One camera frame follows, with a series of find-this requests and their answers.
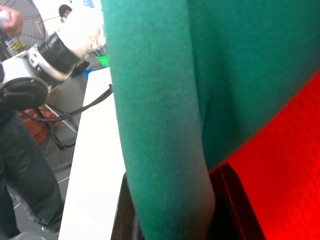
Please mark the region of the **person leg in dark jeans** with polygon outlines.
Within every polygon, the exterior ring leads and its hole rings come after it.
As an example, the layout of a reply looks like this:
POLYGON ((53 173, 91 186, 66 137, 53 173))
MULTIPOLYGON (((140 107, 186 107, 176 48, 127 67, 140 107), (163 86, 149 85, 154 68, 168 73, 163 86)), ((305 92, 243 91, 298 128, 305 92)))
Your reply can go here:
POLYGON ((20 234, 8 189, 22 199, 34 222, 60 231, 64 201, 56 177, 20 116, 0 110, 0 240, 20 234))

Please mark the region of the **bare person hand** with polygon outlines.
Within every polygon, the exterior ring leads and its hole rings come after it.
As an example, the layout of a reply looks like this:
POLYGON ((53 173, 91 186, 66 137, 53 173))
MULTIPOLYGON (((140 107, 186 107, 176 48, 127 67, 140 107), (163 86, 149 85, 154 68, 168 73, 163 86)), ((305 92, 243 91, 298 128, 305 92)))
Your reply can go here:
POLYGON ((10 21, 3 25, 3 31, 9 37, 17 37, 23 30, 23 18, 19 11, 4 5, 0 5, 0 11, 6 11, 10 15, 10 21))

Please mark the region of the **bright green object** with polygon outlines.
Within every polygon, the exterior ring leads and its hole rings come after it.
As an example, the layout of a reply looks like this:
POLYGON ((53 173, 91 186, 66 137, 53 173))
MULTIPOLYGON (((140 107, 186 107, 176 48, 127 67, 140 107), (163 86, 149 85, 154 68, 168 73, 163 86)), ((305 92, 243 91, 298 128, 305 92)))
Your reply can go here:
POLYGON ((102 53, 96 56, 96 59, 100 62, 103 68, 108 68, 110 66, 109 57, 107 53, 102 53))

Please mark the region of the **green knit garment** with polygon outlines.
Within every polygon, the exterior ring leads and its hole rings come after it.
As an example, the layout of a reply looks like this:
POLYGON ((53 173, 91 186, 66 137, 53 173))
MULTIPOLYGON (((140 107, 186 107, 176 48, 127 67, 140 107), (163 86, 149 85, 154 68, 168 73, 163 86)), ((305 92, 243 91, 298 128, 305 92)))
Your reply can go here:
POLYGON ((320 69, 320 0, 103 0, 102 10, 145 240, 206 240, 209 171, 320 69))

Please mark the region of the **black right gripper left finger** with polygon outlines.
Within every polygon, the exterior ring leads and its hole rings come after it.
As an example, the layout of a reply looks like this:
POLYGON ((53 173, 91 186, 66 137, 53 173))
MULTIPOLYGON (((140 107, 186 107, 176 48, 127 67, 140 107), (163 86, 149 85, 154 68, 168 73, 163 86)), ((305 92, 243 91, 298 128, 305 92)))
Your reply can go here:
POLYGON ((126 173, 122 177, 111 240, 145 240, 133 206, 126 173))

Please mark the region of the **red brick block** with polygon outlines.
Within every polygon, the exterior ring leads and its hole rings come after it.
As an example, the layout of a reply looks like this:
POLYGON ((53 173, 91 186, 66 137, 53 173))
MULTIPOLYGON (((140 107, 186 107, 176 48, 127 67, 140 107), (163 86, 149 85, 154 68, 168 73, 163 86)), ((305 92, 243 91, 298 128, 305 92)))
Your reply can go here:
MULTIPOLYGON (((42 115, 47 119, 55 119, 56 115, 48 110, 46 107, 41 106, 39 108, 42 115)), ((45 126, 44 123, 40 121, 36 121, 34 119, 28 118, 21 113, 18 113, 19 117, 22 119, 24 125, 28 129, 31 136, 35 139, 35 141, 41 145, 45 142, 45 140, 49 136, 49 130, 45 126)))

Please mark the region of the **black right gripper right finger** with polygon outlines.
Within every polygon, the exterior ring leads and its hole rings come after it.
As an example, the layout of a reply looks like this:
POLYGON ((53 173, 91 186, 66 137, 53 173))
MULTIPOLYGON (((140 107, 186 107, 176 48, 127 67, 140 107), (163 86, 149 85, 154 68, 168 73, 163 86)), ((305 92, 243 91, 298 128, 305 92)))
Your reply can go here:
POLYGON ((235 170, 224 163, 209 176, 215 211, 206 240, 266 240, 235 170))

